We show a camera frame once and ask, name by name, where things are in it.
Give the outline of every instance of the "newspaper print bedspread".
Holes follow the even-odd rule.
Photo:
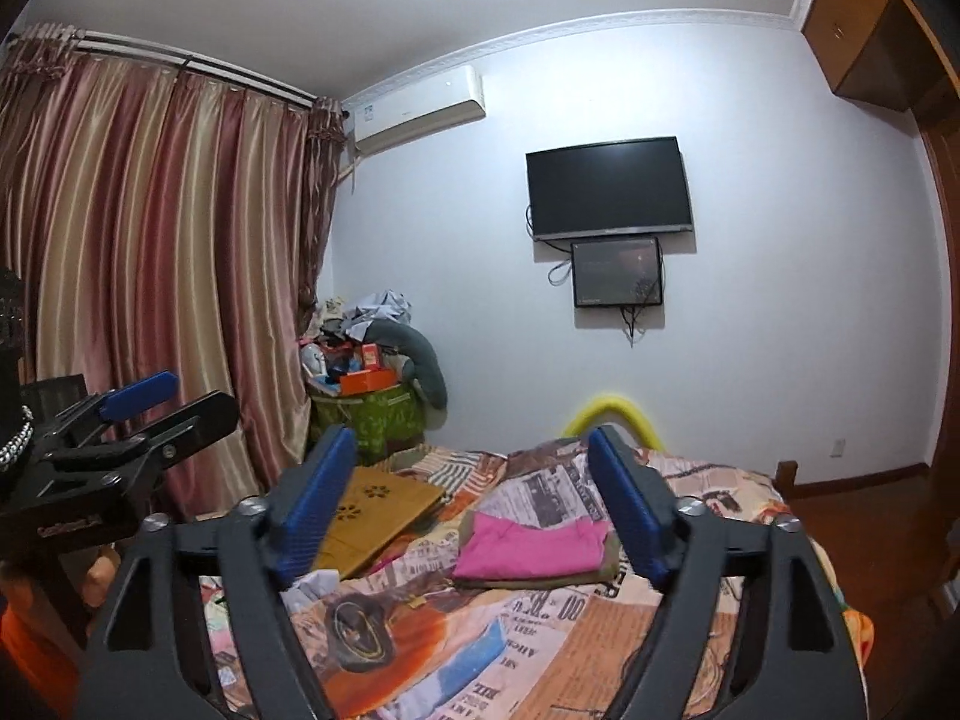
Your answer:
[[[698,495],[724,517],[765,522],[785,511],[760,474],[648,450],[637,450],[637,461],[676,495]],[[584,447],[550,442],[509,458],[436,450],[395,472],[459,481],[426,533],[401,537],[373,573],[291,613],[334,712],[368,720],[601,717],[661,598],[625,556],[606,584],[483,591],[449,579],[470,506],[541,528],[605,518]],[[712,706],[731,647],[739,586],[729,580],[721,590],[688,716]],[[224,694],[232,709],[255,717],[222,600],[211,597],[208,627]]]

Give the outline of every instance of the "wall-mounted air conditioner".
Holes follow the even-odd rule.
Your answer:
[[[373,154],[483,119],[487,111],[480,77],[466,65],[383,95],[352,113],[357,151]]]

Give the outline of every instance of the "pink cloth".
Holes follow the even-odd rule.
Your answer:
[[[454,579],[545,579],[596,571],[603,562],[606,521],[581,517],[552,531],[477,512]]]

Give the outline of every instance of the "small monitor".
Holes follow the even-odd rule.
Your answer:
[[[578,241],[571,247],[573,303],[578,308],[664,303],[656,238]]]
[[[527,154],[527,185],[535,241],[693,229],[673,137]]]

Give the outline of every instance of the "wooden cabinet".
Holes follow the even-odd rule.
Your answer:
[[[867,45],[889,0],[814,0],[803,34],[837,91]]]
[[[944,76],[905,0],[814,0],[803,34],[830,88],[848,100],[905,111]]]

